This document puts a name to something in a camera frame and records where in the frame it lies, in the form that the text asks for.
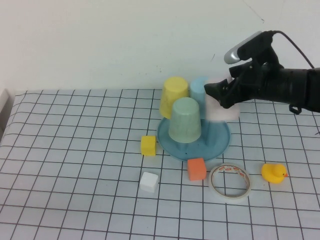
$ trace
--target blue plate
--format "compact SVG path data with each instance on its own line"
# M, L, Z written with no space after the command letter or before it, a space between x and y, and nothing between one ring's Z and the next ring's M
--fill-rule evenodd
M201 120L201 136L191 143L179 143L169 136L169 119L162 119L157 130L158 142L169 155L181 161L203 158L205 161L220 156L229 146L231 133L226 122Z

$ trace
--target white cube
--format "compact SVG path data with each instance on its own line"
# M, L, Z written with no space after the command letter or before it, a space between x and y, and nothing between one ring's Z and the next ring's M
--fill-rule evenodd
M157 188L158 181L158 175L145 171L140 180L140 189L154 193Z

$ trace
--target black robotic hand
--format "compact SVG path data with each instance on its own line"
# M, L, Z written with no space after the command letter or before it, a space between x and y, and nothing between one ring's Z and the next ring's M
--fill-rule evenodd
M273 35L283 34L303 55L312 69L286 69L271 47ZM236 103L260 99L289 104L289 110L320 112L320 68L314 68L295 43L281 31L257 32L224 56L227 64L252 61L229 69L233 81L225 79L204 86L205 92L226 109Z

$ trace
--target masking tape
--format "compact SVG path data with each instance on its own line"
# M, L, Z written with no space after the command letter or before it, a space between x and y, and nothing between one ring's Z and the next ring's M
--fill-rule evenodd
M236 173L239 176L241 176L245 181L245 185L246 185L245 192L241 195L224 195L218 192L214 185L214 175L221 172ZM224 163L220 166L214 167L209 174L208 185L212 194L227 204L242 202L247 198L247 196L251 191L250 175L245 170L241 169L238 166L232 165L230 163Z

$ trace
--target cable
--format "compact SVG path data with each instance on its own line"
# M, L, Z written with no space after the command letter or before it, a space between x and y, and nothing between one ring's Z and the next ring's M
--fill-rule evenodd
M273 31L274 34L281 34L283 35L297 50L298 52L304 57L304 59L307 61L307 63L310 65L310 67L312 69L314 69L315 67L312 65L312 63L310 62L310 60L307 58L307 56L303 53L303 51L301 51L301 49L295 44L294 41L292 41L292 39L287 35L285 34L283 31Z

